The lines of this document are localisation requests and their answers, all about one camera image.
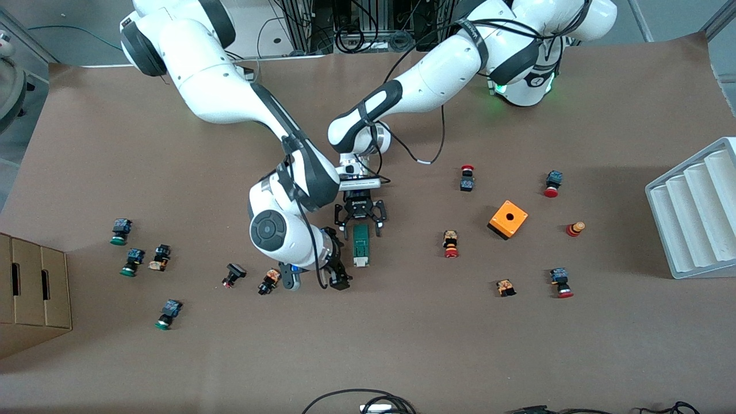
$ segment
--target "white rack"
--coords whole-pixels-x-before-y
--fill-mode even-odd
[[[672,276],[736,276],[736,137],[721,138],[646,186]]]

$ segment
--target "cable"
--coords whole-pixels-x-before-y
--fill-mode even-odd
[[[267,25],[267,24],[268,24],[269,22],[271,22],[271,21],[274,21],[274,20],[280,20],[280,19],[282,19],[282,18],[283,18],[283,17],[274,17],[274,18],[270,18],[270,19],[266,20],[266,21],[265,21],[265,22],[263,23],[263,26],[261,26],[261,30],[258,30],[258,37],[257,37],[257,38],[255,39],[255,51],[256,51],[256,53],[258,53],[258,58],[259,58],[259,59],[263,59],[263,57],[261,56],[261,34],[263,34],[263,28],[264,28],[264,27],[266,27],[266,25]]]
[[[82,31],[83,31],[84,33],[87,33],[87,34],[89,34],[89,35],[92,35],[92,36],[94,36],[94,37],[95,37],[95,38],[96,38],[96,39],[97,39],[98,41],[101,41],[102,43],[104,43],[104,44],[106,44],[106,45],[108,45],[108,46],[110,46],[110,47],[114,47],[115,49],[117,49],[117,50],[119,50],[119,51],[121,51],[121,52],[123,51],[123,49],[122,49],[122,48],[121,48],[120,46],[116,46],[116,45],[114,45],[114,44],[112,44],[112,43],[110,43],[110,42],[106,41],[106,40],[105,40],[105,39],[103,39],[103,38],[100,38],[100,37],[99,37],[98,35],[95,35],[94,33],[90,32],[89,30],[87,30],[87,29],[84,29],[84,28],[82,28],[82,27],[77,27],[77,26],[68,26],[68,25],[66,25],[66,24],[48,24],[48,25],[46,25],[46,26],[34,26],[34,27],[29,27],[29,28],[28,28],[27,30],[38,30],[38,29],[51,29],[51,28],[54,28],[54,27],[62,27],[62,28],[64,28],[64,29],[76,29],[76,30],[82,30]]]
[[[399,414],[416,414],[416,410],[414,409],[414,406],[411,405],[409,401],[406,401],[405,399],[395,396],[391,393],[387,393],[386,391],[382,390],[372,390],[369,388],[348,388],[345,390],[339,390],[339,391],[333,391],[331,393],[323,394],[317,398],[315,398],[309,405],[302,411],[302,414],[306,414],[307,411],[309,411],[310,408],[312,408],[317,402],[326,399],[331,396],[337,396],[339,394],[347,394],[347,393],[372,393],[372,394],[380,394],[380,397],[378,398],[378,401],[385,399],[386,401],[390,401],[394,405],[397,406],[397,410],[389,410],[384,411],[384,413],[399,413]],[[365,404],[365,407],[361,411],[361,414],[366,414],[368,409],[370,408],[370,401],[369,403]]]
[[[230,56],[230,57],[234,57],[234,58],[240,59],[240,60],[245,60],[245,57],[242,57],[241,55],[238,55],[235,52],[231,52],[229,50],[226,50],[225,53],[227,53],[227,55]]]
[[[413,47],[411,47],[409,50],[407,50],[406,52],[404,52],[404,54],[401,55],[401,57],[399,57],[399,59],[396,61],[396,63],[394,63],[394,65],[391,67],[391,70],[389,70],[389,73],[383,79],[383,83],[386,83],[386,82],[389,81],[389,78],[391,77],[391,74],[394,73],[394,70],[396,70],[396,68],[399,66],[399,63],[401,63],[401,61],[404,60],[409,55],[409,53],[411,53],[412,50],[414,50],[414,49],[417,48],[417,44],[422,43],[423,40],[425,40],[429,36],[432,36],[432,35],[438,33],[440,30],[444,30],[444,29],[447,29],[448,27],[452,27],[452,26],[455,26],[455,24],[453,23],[453,24],[448,24],[447,26],[438,27],[438,28],[432,30],[431,32],[427,33],[426,35],[424,35],[421,39],[419,39],[419,41],[417,41],[414,44]]]
[[[271,6],[271,10],[274,12],[274,16],[276,16],[276,17],[282,17],[282,16],[279,16],[278,13],[276,13],[276,9],[274,8],[274,5],[271,3],[271,0],[269,0],[269,6]],[[283,11],[283,14],[284,15],[289,15],[286,12],[286,10],[284,10],[283,8],[281,8],[281,10]],[[297,48],[294,47],[294,42],[291,41],[291,36],[289,36],[289,32],[287,32],[286,31],[286,28],[283,26],[283,24],[281,24],[281,20],[279,20],[278,25],[281,26],[281,29],[283,30],[284,35],[286,35],[286,38],[289,40],[289,44],[291,45],[291,48],[294,49],[294,50],[296,50]]]
[[[434,164],[434,161],[437,161],[437,158],[439,158],[439,155],[442,154],[442,148],[445,146],[445,132],[446,131],[445,131],[445,106],[444,105],[440,107],[440,112],[442,113],[442,139],[439,142],[439,149],[437,150],[437,154],[435,154],[434,158],[432,158],[431,161],[424,161],[424,160],[420,160],[417,157],[415,157],[414,154],[409,149],[409,147],[407,147],[406,144],[404,144],[404,141],[401,141],[401,139],[399,139],[399,137],[397,137],[396,134],[393,133],[393,131],[389,130],[389,127],[387,127],[386,124],[384,124],[382,121],[378,121],[378,123],[383,125],[383,127],[389,131],[391,136],[394,137],[394,139],[398,141],[402,147],[404,147],[404,150],[406,150],[406,152],[409,154],[411,159],[418,162],[419,164],[431,165],[431,164]]]
[[[357,154],[353,154],[353,157],[355,157],[355,160],[358,162],[358,164],[362,165],[363,168],[365,168],[366,170],[368,170],[368,172],[373,174],[373,177],[369,177],[369,178],[380,178],[381,180],[383,180],[382,182],[383,184],[388,184],[391,182],[391,179],[381,175],[381,168],[383,168],[383,154],[381,153],[381,147],[378,145],[378,142],[376,141],[372,133],[370,134],[370,139],[371,139],[371,143],[378,151],[378,171],[373,171],[366,164],[363,164],[363,161],[361,161],[361,159],[358,157]]]
[[[370,19],[371,23],[373,23],[375,27],[375,35],[373,36],[373,40],[371,40],[370,44],[366,47],[363,47],[365,44],[365,33],[360,29],[360,27],[356,26],[353,23],[348,23],[340,26],[337,31],[335,32],[335,47],[343,53],[347,53],[349,55],[355,54],[355,53],[362,53],[366,50],[370,50],[373,47],[373,44],[378,40],[378,21],[373,18],[373,14],[366,10],[365,7],[363,7],[362,4],[358,3],[356,0],[350,0],[352,3],[354,3],[356,6],[358,6],[359,9],[363,10],[363,13],[368,15],[368,19]],[[360,35],[360,39],[358,40],[357,46],[353,47],[352,49],[345,46],[345,43],[342,40],[342,32],[346,29],[353,29],[354,31],[357,31]]]
[[[409,24],[409,21],[411,20],[411,17],[414,15],[414,12],[417,11],[417,9],[419,8],[419,5],[422,3],[422,1],[424,1],[424,0],[417,0],[417,5],[414,6],[414,9],[412,9],[411,10],[411,13],[409,13],[409,16],[406,18],[406,21],[404,22],[404,25],[401,27],[401,30],[406,29],[406,25]]]
[[[330,33],[324,27],[317,27],[317,30],[312,29],[312,33],[309,36],[307,36],[306,41],[309,42],[309,39],[311,39],[315,33],[324,33],[325,36],[322,39],[320,39],[319,42],[317,43],[317,50],[314,52],[309,52],[309,54],[317,53],[324,49],[329,49],[330,47],[332,47],[333,39],[330,39]],[[323,41],[327,41],[328,46],[320,48],[319,45],[322,44]]]
[[[289,19],[291,19],[291,21],[293,21],[293,22],[294,22],[294,23],[296,23],[297,25],[301,26],[302,28],[306,29],[306,28],[307,28],[307,27],[309,27],[309,25],[311,24],[311,22],[310,22],[309,20],[305,19],[305,18],[302,18],[302,21],[297,21],[297,19],[296,19],[296,18],[294,18],[294,16],[292,16],[292,15],[289,15],[289,14],[288,14],[288,13],[286,12],[286,8],[284,8],[284,6],[283,6],[283,5],[281,5],[281,4],[280,4],[280,3],[279,3],[279,2],[277,1],[277,0],[273,0],[273,2],[274,2],[274,3],[276,3],[276,5],[278,6],[278,8],[280,8],[280,9],[281,9],[281,11],[283,12],[283,15],[284,15],[284,16],[287,16],[287,17],[288,17]],[[271,0],[269,0],[269,4],[271,5],[271,9],[272,9],[272,10],[274,11],[274,14],[275,14],[276,16],[278,16],[278,13],[276,13],[276,9],[274,9],[274,7],[273,7],[273,4],[272,4]]]
[[[304,192],[304,190],[302,190],[301,187],[299,187],[299,184],[297,184],[297,181],[294,179],[294,162],[291,161],[290,155],[287,155],[283,159],[282,162],[284,163],[284,166],[286,166],[287,161],[289,162],[289,174],[291,175],[291,182],[294,183],[294,189]],[[319,287],[323,289],[327,289],[328,286],[322,283],[322,277],[320,277],[319,275],[319,256],[317,255],[317,242],[314,238],[314,232],[312,231],[312,224],[309,223],[309,220],[307,220],[307,215],[304,214],[302,203],[300,203],[299,200],[295,200],[295,201],[297,203],[297,207],[299,208],[299,213],[302,215],[302,220],[304,220],[304,223],[307,225],[307,229],[309,230],[309,238],[312,239],[312,252],[314,252],[314,272],[317,274],[317,281],[319,282]]]
[[[677,414],[684,414],[682,411],[680,411],[680,408],[683,408],[683,407],[685,407],[685,408],[689,409],[690,411],[692,411],[693,414],[700,414],[700,412],[697,411],[695,409],[695,407],[693,407],[692,405],[688,404],[685,401],[678,401],[672,407],[667,408],[667,409],[664,409],[664,410],[660,410],[660,411],[650,410],[648,408],[634,408],[634,410],[639,410],[639,414],[642,414],[642,413],[652,413],[652,414],[675,414],[675,413],[677,413]]]
[[[600,411],[600,410],[588,410],[587,408],[576,408],[574,410],[565,410],[562,414],[579,414],[579,413],[589,413],[589,414],[611,414],[607,411]]]
[[[398,32],[393,32],[391,36],[389,36],[389,47],[394,50],[395,52],[404,52],[406,48],[411,48],[411,42],[414,40],[414,37],[409,34],[409,32],[405,30],[399,30]]]

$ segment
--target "black cable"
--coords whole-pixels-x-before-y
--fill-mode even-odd
[[[286,8],[281,3],[279,3],[278,0],[273,0],[273,2],[278,6],[278,8],[281,9],[281,11],[283,12],[283,15],[285,17],[287,17],[288,19],[290,19],[291,21],[293,21],[298,26],[301,26],[302,28],[306,29],[311,24],[311,22],[309,20],[305,19],[305,18],[301,18],[301,21],[297,21],[297,19],[294,18],[294,16],[292,16],[292,15],[290,15],[290,14],[288,14],[286,12]]]
[[[684,414],[682,411],[680,411],[680,408],[683,408],[683,407],[689,409],[690,411],[692,411],[693,414],[700,414],[700,412],[697,411],[695,409],[695,407],[693,407],[692,405],[688,404],[685,401],[678,401],[672,407],[666,408],[664,410],[659,410],[659,411],[650,410],[648,408],[634,408],[634,410],[639,410],[639,414],[642,414],[642,413],[652,413],[652,414],[675,414],[675,413],[677,413],[677,414]]]
[[[274,5],[273,5],[273,3],[271,3],[271,0],[269,0],[269,6],[271,6],[271,10],[273,11],[273,13],[274,13],[274,16],[276,16],[276,17],[281,17],[281,16],[279,16],[279,15],[278,15],[278,13],[276,13],[276,9],[274,8]],[[283,15],[284,15],[284,16],[287,16],[287,15],[289,15],[289,14],[288,14],[288,13],[286,12],[286,10],[284,10],[284,8],[283,8],[283,7],[281,7],[281,10],[283,11]],[[281,26],[281,29],[283,30],[283,32],[284,32],[284,35],[286,35],[286,38],[287,38],[287,39],[289,40],[289,44],[291,45],[291,48],[292,48],[293,50],[297,50],[296,46],[294,46],[294,42],[293,42],[293,41],[291,41],[291,36],[289,36],[289,32],[287,32],[287,31],[286,31],[286,28],[285,28],[285,27],[283,26],[283,24],[281,24],[281,20],[279,20],[279,22],[278,22],[278,25],[279,25],[279,26]]]
[[[309,411],[310,408],[312,408],[316,403],[320,402],[323,399],[326,399],[331,396],[337,396],[339,394],[347,394],[347,393],[372,393],[372,394],[381,394],[382,396],[389,396],[389,397],[395,397],[393,394],[387,393],[386,391],[381,390],[372,390],[370,388],[347,388],[345,390],[338,390],[333,391],[331,393],[322,394],[321,396],[315,398],[309,405],[302,411],[302,414],[306,414],[307,411]]]
[[[280,20],[282,18],[283,17],[273,17],[273,18],[270,18],[270,19],[266,20],[263,23],[263,26],[261,26],[261,30],[258,30],[258,37],[255,39],[255,51],[256,51],[256,53],[258,53],[258,58],[259,59],[262,58],[261,57],[261,35],[263,34],[263,28],[266,27],[266,25],[269,22],[274,21],[274,20]]]
[[[370,139],[371,139],[371,143],[378,151],[378,171],[373,171],[366,164],[363,164],[363,161],[361,161],[361,159],[358,157],[357,154],[353,154],[353,157],[355,157],[355,160],[360,165],[362,165],[363,168],[365,168],[366,170],[368,170],[368,172],[373,174],[373,177],[369,177],[369,178],[380,178],[381,180],[383,180],[383,184],[388,184],[391,182],[391,179],[381,175],[381,168],[383,168],[383,154],[381,153],[381,147],[378,145],[378,142],[376,141],[372,133],[370,134]]]
[[[371,23],[373,23],[375,27],[375,36],[373,37],[373,40],[370,42],[370,44],[366,47],[362,47],[365,44],[365,34],[360,29],[360,27],[356,26],[355,24],[349,23],[340,26],[337,31],[335,32],[335,47],[343,53],[347,53],[349,55],[355,54],[355,53],[362,53],[366,50],[370,50],[371,47],[373,47],[373,44],[378,40],[378,21],[373,18],[373,14],[366,10],[365,7],[363,7],[362,4],[358,3],[356,0],[350,0],[352,3],[354,3],[356,6],[358,6],[359,9],[363,10],[363,13],[368,15],[368,19],[370,19]],[[360,35],[360,40],[358,41],[358,45],[354,48],[348,48],[345,46],[345,43],[342,41],[342,32],[346,30],[347,28],[353,28],[354,30],[357,30],[358,34]]]
[[[579,413],[589,413],[589,414],[611,414],[607,411],[600,411],[600,410],[588,410],[587,408],[576,408],[574,410],[565,410],[562,414],[579,414]]]
[[[478,25],[478,26],[494,27],[496,29],[501,29],[506,32],[514,33],[516,35],[526,36],[527,38],[533,38],[533,39],[537,39],[540,41],[557,37],[557,35],[542,36],[542,34],[539,33],[535,28],[527,24],[521,23],[520,21],[509,20],[507,18],[482,18],[479,20],[471,20],[470,23]],[[528,31],[523,32],[519,29],[514,29],[512,27],[504,26],[501,23],[513,24],[515,26],[521,27],[522,29],[526,29]]]
[[[320,34],[323,33],[325,36],[324,38],[320,39],[319,42],[317,43],[317,50],[314,52],[309,52],[309,53],[316,53],[316,52],[319,52],[320,50],[327,49],[327,48],[319,48],[319,45],[322,44],[324,40],[330,43],[330,45],[332,44],[332,41],[330,39],[330,33],[324,27],[317,27],[317,30],[312,29],[312,33],[309,36],[307,36],[306,41],[309,42],[309,40],[312,39],[312,36],[314,36],[315,33],[320,33]]]
[[[417,11],[417,8],[419,8],[419,5],[422,3],[422,1],[424,1],[424,0],[417,0],[417,5],[414,6],[414,9],[412,9],[411,10],[411,13],[409,13],[409,16],[406,18],[406,21],[404,22],[404,25],[401,27],[401,30],[406,29],[406,25],[409,24],[409,21],[411,20],[411,17],[414,15],[414,12]]]
[[[398,32],[393,32],[391,36],[389,36],[389,47],[394,52],[404,52],[406,48],[411,49],[411,42],[413,39],[414,37],[410,35],[409,32],[402,29]]]
[[[290,159],[289,155],[287,155],[284,160],[284,166],[286,166],[287,160],[289,161],[289,174],[291,174],[291,182],[294,184],[294,189],[297,191],[304,192],[299,187],[299,184],[297,184],[296,179],[294,179],[294,162]],[[297,201],[297,207],[299,208],[299,213],[302,215],[302,220],[304,220],[304,223],[307,225],[307,229],[309,230],[309,238],[312,240],[312,251],[314,252],[314,272],[317,274],[317,281],[319,282],[319,287],[323,289],[327,289],[328,286],[322,283],[322,278],[319,276],[319,256],[317,255],[317,242],[314,238],[314,232],[312,231],[312,225],[309,223],[309,220],[307,220],[307,215],[304,214],[304,209],[302,208],[302,203]]]
[[[401,63],[401,61],[404,60],[409,55],[409,53],[411,53],[412,50],[416,49],[418,44],[422,43],[423,40],[425,40],[429,36],[432,36],[432,35],[436,34],[440,30],[444,30],[444,29],[447,29],[448,27],[452,27],[452,26],[455,26],[455,24],[453,23],[453,24],[448,24],[447,26],[438,27],[438,28],[432,30],[431,32],[427,33],[426,35],[422,36],[422,38],[419,39],[414,44],[414,47],[412,47],[409,50],[407,50],[406,52],[404,52],[404,54],[401,55],[401,57],[399,57],[399,60],[397,60],[396,63],[394,63],[394,65],[391,67],[391,70],[389,70],[389,73],[383,79],[383,83],[386,83],[386,82],[389,81],[389,78],[391,77],[391,74],[394,73],[394,70],[396,70],[396,68],[399,66],[399,63]]]
[[[225,53],[227,53],[227,55],[230,56],[230,57],[234,57],[235,59],[245,60],[245,57],[242,57],[241,55],[238,55],[235,52],[231,52],[229,50],[226,50]]]
[[[406,401],[405,399],[399,397],[399,396],[378,396],[370,399],[367,403],[364,404],[363,409],[361,410],[361,414],[367,414],[368,410],[373,404],[376,404],[380,401],[387,401],[388,403],[395,405],[396,410],[387,410],[387,411],[381,411],[381,413],[406,413],[406,414],[417,414],[417,411],[414,409],[414,406],[411,405],[409,401]]]
[[[378,121],[378,123],[381,124],[381,125],[383,125],[383,127],[386,128],[389,131],[389,133],[391,134],[391,136],[396,141],[398,141],[399,144],[401,144],[402,147],[404,147],[404,150],[406,150],[406,152],[409,154],[409,156],[411,157],[411,159],[413,159],[414,161],[418,162],[419,164],[431,165],[431,164],[434,164],[434,161],[437,161],[437,158],[439,158],[439,155],[442,154],[442,148],[445,146],[445,132],[446,132],[446,128],[445,128],[445,106],[444,105],[442,105],[440,107],[440,112],[442,113],[442,139],[439,142],[439,149],[437,150],[437,154],[435,154],[434,158],[432,158],[431,161],[424,161],[424,160],[420,160],[417,157],[415,157],[414,154],[409,149],[409,147],[407,147],[406,144],[404,144],[404,141],[401,141],[401,139],[399,137],[397,137],[396,134],[393,133],[393,131],[389,130],[389,127],[387,127],[386,124],[384,124],[382,121]]]

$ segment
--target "cardboard box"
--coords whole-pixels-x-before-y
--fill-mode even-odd
[[[64,252],[0,234],[0,359],[69,331]]]

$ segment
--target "white connector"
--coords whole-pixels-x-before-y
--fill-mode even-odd
[[[365,404],[361,405],[361,413],[363,412],[363,409],[365,408]],[[391,404],[371,404],[368,407],[368,411],[366,411],[366,414],[381,414],[386,411],[391,411],[393,407]]]
[[[368,258],[367,257],[353,257],[353,264],[355,267],[367,267],[368,266]]]

